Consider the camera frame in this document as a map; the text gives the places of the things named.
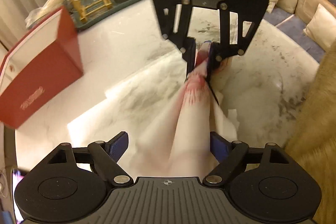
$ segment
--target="red stain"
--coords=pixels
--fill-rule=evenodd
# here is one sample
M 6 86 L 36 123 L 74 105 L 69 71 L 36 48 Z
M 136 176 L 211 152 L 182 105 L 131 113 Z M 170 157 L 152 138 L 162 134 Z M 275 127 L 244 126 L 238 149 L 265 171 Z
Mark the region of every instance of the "red stain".
M 183 106 L 185 104 L 194 105 L 196 102 L 209 101 L 209 89 L 203 75 L 197 72 L 191 73 L 185 85 Z

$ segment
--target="sofa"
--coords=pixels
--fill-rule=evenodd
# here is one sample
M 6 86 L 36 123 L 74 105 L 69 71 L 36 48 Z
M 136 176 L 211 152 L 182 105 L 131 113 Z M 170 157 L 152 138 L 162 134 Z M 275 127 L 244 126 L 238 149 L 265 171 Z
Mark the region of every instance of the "sofa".
M 334 27 L 327 30 L 330 34 L 326 38 L 323 33 L 319 33 L 317 36 L 311 34 L 310 25 L 314 25 L 317 21 L 320 24 L 325 23 L 323 22 L 324 17 L 312 20 L 318 7 L 324 9 L 324 13 L 328 13 L 329 18 L 326 18 L 325 22 L 331 24 L 330 21 L 332 23 L 335 21 L 333 25 L 335 26 L 336 0 L 278 0 L 276 7 L 271 13 L 266 12 L 264 19 L 278 27 L 303 47 L 316 61 L 320 62 L 333 41 L 332 31 L 329 29 L 334 30 Z

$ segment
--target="fur rug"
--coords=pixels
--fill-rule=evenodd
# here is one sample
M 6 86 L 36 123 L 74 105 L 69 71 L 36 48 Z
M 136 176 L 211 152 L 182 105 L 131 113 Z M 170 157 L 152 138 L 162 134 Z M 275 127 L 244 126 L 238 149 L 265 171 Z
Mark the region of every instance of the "fur rug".
M 318 224 L 336 221 L 336 43 L 323 58 L 286 145 L 292 156 L 320 185 Z

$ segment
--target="plastic bag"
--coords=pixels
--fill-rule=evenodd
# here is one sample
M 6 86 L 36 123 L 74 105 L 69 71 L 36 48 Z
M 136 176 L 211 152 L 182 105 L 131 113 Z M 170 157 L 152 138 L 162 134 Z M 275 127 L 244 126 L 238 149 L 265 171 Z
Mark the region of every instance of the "plastic bag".
M 29 15 L 27 16 L 27 18 L 26 18 L 26 20 L 25 20 L 25 22 L 26 22 L 26 28 L 27 28 L 27 29 L 30 29 L 31 26 L 32 26 L 32 24 L 33 24 L 36 20 L 38 20 L 38 14 L 40 13 L 40 10 L 41 10 L 41 9 L 42 9 L 42 8 L 40 7 L 40 8 L 34 9 L 33 11 L 31 11 L 31 12 L 29 13 Z
M 64 1 L 66 1 L 66 0 L 47 0 L 45 5 L 38 12 L 38 15 L 37 15 L 38 18 L 41 18 L 41 17 L 49 14 L 50 12 L 55 10 L 56 8 L 60 7 L 64 3 Z

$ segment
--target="green tray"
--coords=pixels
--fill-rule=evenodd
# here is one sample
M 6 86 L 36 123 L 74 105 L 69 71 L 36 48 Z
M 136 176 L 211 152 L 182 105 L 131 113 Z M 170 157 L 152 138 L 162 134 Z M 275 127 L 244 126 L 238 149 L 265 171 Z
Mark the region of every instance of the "green tray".
M 119 3 L 119 4 L 116 4 L 116 3 L 113 3 L 113 8 L 105 11 L 105 12 L 100 12 L 98 11 L 97 14 L 94 18 L 90 18 L 89 17 L 89 20 L 87 23 L 82 23 L 80 20 L 79 20 L 79 15 L 77 12 L 74 12 L 72 14 L 72 18 L 73 18 L 73 21 L 75 23 L 75 26 L 77 28 L 78 31 L 84 31 L 86 30 L 87 28 L 90 28 L 91 26 L 93 26 L 94 24 L 98 23 L 99 21 L 103 20 L 104 18 L 120 11 L 121 9 L 124 9 L 136 2 L 139 2 L 140 0 L 127 0 L 123 3 Z M 91 7 L 91 9 L 95 9 L 95 8 L 98 8 L 99 7 L 99 4 Z

